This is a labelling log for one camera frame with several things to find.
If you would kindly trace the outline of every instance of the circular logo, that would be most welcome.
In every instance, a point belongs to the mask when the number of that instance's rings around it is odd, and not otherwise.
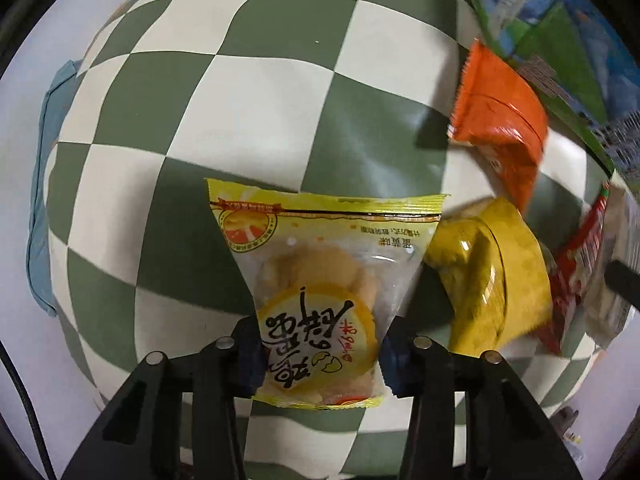
[[[223,211],[220,227],[232,251],[245,253],[265,243],[276,229],[276,215],[261,211]]]

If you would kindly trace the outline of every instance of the red snack package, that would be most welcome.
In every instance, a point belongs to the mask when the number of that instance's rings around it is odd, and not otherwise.
[[[533,192],[546,134],[545,110],[535,92],[476,40],[450,117],[449,138],[478,147],[521,213]]]
[[[535,335],[554,354],[560,355],[564,335],[590,282],[602,240],[602,222],[608,196],[609,183],[606,182],[578,232],[559,251],[556,268],[549,274],[552,318],[548,324],[537,329]]]

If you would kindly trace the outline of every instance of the egg yolk pastry package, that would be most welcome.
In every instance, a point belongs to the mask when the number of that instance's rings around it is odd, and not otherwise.
[[[444,196],[341,198],[207,183],[268,354],[255,398],[297,408],[377,405],[378,348]]]

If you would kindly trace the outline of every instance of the snack package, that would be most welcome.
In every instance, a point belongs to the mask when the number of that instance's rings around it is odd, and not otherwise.
[[[554,354],[561,354],[562,342],[575,309],[590,284],[602,240],[608,196],[609,183],[606,182],[578,232],[560,249],[556,264],[549,273],[553,316],[551,322],[536,330],[536,335]]]
[[[438,271],[453,306],[452,352],[478,357],[551,318],[540,246],[505,198],[442,221],[424,260]]]
[[[611,260],[619,260],[633,272],[640,272],[640,210],[619,174],[611,179],[602,225],[602,242],[593,277],[582,301],[587,333],[607,348],[624,329],[633,308],[610,290],[604,272]]]
[[[546,134],[546,114],[535,92],[476,40],[458,88],[449,139],[478,147],[520,212],[533,192]]]
[[[297,408],[376,405],[378,348],[444,195],[379,200],[207,183],[268,352],[256,399]]]

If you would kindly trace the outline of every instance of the light blue cloth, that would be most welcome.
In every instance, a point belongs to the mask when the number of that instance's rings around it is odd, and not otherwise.
[[[60,128],[71,107],[82,77],[80,62],[67,61],[58,70],[44,96],[40,112],[38,151],[31,183],[31,215],[27,243],[27,279],[33,297],[44,311],[56,315],[56,300],[49,270],[49,223],[44,202],[44,170],[49,153],[58,140]]]

